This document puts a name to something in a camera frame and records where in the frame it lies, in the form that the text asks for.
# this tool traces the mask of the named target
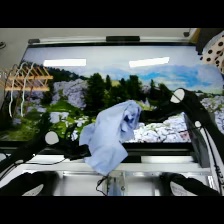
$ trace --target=blue sky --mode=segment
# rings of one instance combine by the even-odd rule
[[[169,63],[156,66],[130,68],[129,61],[169,57]],[[89,77],[99,72],[114,80],[127,79],[130,74],[138,75],[144,84],[151,79],[163,82],[170,89],[186,88],[205,92],[221,93],[223,79],[213,65],[204,65],[199,60],[194,46],[96,46],[30,48],[24,59],[43,64],[49,59],[85,58],[85,67],[63,67],[79,75]]]

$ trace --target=polka dot cloth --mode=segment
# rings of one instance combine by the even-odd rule
[[[224,35],[200,59],[205,64],[215,64],[224,75]]]

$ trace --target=landscape image on screen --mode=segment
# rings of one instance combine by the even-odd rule
[[[130,67],[130,61],[169,57],[166,64]],[[72,133],[78,140],[85,125],[95,122],[97,114],[129,99],[143,110],[154,110],[170,99],[170,91],[185,88],[194,91],[224,133],[223,78],[213,65],[200,61],[194,46],[79,46],[28,48],[22,62],[43,67],[45,60],[86,59],[86,66],[46,67],[53,80],[49,91],[25,92],[21,116],[16,103],[20,92],[14,91],[9,116],[10,92],[5,99],[0,124],[0,141],[28,141],[50,123],[50,130],[64,137],[66,129],[76,123]],[[190,142],[184,113],[162,123],[139,123],[135,138],[128,142]]]

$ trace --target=light blue shirt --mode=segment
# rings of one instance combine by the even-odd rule
[[[133,100],[101,111],[96,123],[85,126],[79,145],[87,144],[91,157],[85,158],[95,171],[106,176],[127,156],[122,143],[134,138],[141,107]]]

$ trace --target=screen frame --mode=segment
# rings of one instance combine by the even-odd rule
[[[106,41],[106,42],[87,42],[87,43],[32,43],[28,44],[27,48],[22,56],[19,66],[22,63],[24,55],[29,48],[47,48],[47,47],[82,47],[82,46],[196,46],[190,42],[141,42],[141,41]],[[27,141],[0,141],[0,147],[5,149],[11,148],[15,150],[17,147],[22,146]],[[141,152],[141,155],[164,155],[164,152],[168,155],[188,155],[193,152],[192,143],[124,143],[125,149],[130,152]],[[151,149],[159,150],[158,152],[152,152]]]

